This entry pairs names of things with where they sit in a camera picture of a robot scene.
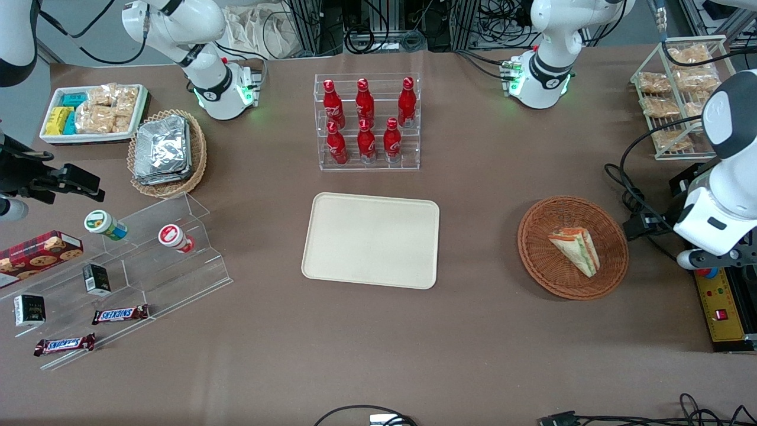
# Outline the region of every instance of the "sandwich wedge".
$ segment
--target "sandwich wedge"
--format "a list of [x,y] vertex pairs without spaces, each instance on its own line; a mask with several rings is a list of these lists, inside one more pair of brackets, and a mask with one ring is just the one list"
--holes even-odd
[[600,258],[586,228],[564,227],[547,238],[587,277],[593,277],[600,269]]

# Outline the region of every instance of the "table surface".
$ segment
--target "table surface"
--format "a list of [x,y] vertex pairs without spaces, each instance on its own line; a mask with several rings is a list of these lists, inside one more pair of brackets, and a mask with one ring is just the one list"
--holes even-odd
[[[452,54],[273,61],[260,107],[224,122],[185,91],[179,67],[52,66],[54,88],[141,83],[151,113],[184,109],[199,120],[209,159],[192,195],[210,209],[210,241],[235,282],[53,372],[37,370],[14,327],[0,327],[0,424],[309,426],[356,403],[424,425],[533,424],[569,409],[673,416],[682,392],[723,414],[757,409],[757,357],[711,353],[691,278],[647,242],[630,244],[628,276],[593,302],[549,294],[518,256],[518,223],[539,199],[582,196],[626,219],[602,166],[645,130],[628,79],[652,48],[585,49],[570,90],[546,111],[505,99],[495,79]],[[313,75],[391,71],[424,79],[420,171],[321,172]],[[31,202],[27,219],[0,225],[0,246],[52,228],[82,233],[81,218],[101,206],[123,217],[156,202],[130,186],[126,145],[36,147],[100,176],[106,201]],[[643,143],[628,171],[664,205],[667,179],[687,164],[654,161],[652,150]],[[310,206],[325,191],[439,204],[436,284],[306,279]]]

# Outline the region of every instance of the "cookie box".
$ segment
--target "cookie box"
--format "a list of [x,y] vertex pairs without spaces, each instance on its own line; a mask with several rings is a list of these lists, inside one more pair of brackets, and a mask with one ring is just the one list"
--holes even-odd
[[142,115],[145,111],[145,104],[148,101],[148,91],[142,84],[122,84],[121,86],[135,87],[139,89],[137,95],[137,102],[132,113],[132,120],[129,125],[129,129],[126,132],[119,133],[100,133],[100,134],[84,134],[78,133],[75,135],[48,135],[45,134],[45,124],[50,120],[52,109],[61,106],[61,99],[63,95],[71,93],[84,93],[90,89],[94,89],[97,86],[80,86],[80,87],[62,87],[56,89],[52,94],[50,105],[48,106],[47,113],[45,114],[45,120],[42,121],[42,128],[39,130],[39,138],[55,146],[68,146],[68,145],[93,145],[100,143],[118,143],[129,142],[132,135],[137,131],[137,126],[142,122]]
[[84,253],[82,240],[51,230],[0,251],[0,288],[25,280]]

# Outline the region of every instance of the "wicker basket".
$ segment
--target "wicker basket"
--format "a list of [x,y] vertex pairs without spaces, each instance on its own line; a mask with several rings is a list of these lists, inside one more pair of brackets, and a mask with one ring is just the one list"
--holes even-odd
[[[561,227],[585,227],[591,234],[600,269],[589,278],[547,238]],[[518,251],[528,273],[557,296],[599,299],[615,289],[628,270],[628,244],[618,224],[585,199],[557,196],[534,204],[518,228]]]
[[[198,124],[197,120],[195,120],[191,114],[186,111],[170,109],[147,117],[145,123],[148,121],[163,120],[172,114],[180,115],[189,122],[189,142],[192,144],[192,167],[194,168],[194,171],[187,180],[160,183],[158,185],[142,185],[137,182],[136,179],[132,178],[132,186],[146,196],[166,199],[179,193],[188,193],[200,183],[200,179],[202,179],[202,175],[205,173],[205,165],[207,164],[205,135],[202,133],[200,124]],[[134,174],[134,150],[136,146],[136,137],[136,134],[134,134],[132,140],[129,141],[129,156],[126,158],[126,166],[129,168],[129,171],[132,172],[132,175]]]

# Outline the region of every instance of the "red bottle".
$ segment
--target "red bottle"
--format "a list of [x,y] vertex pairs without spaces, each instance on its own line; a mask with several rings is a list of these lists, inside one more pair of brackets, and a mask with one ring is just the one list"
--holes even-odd
[[376,161],[376,138],[368,124],[368,120],[359,122],[360,132],[357,134],[357,148],[360,150],[360,160],[365,164]]
[[326,117],[329,121],[335,122],[339,130],[344,129],[346,120],[344,119],[344,109],[341,106],[341,98],[334,89],[333,80],[324,80],[323,89],[326,94],[323,96],[323,107],[326,109]]
[[339,133],[337,124],[333,121],[329,121],[326,124],[326,129],[329,131],[329,135],[326,137],[326,144],[329,145],[329,152],[332,158],[338,165],[347,164],[350,156],[347,154],[347,146],[344,144],[344,136]]
[[373,128],[373,95],[368,90],[368,80],[361,78],[357,81],[357,97],[355,98],[357,106],[357,119],[368,121],[369,128]]
[[406,129],[408,127],[414,127],[416,125],[416,92],[413,90],[413,78],[405,77],[402,80],[402,93],[400,93],[400,113],[397,116],[397,121],[400,127]]
[[400,142],[402,141],[402,135],[397,130],[397,118],[390,117],[386,120],[386,131],[384,132],[384,152],[386,153],[386,161],[390,163],[399,162],[400,155]]

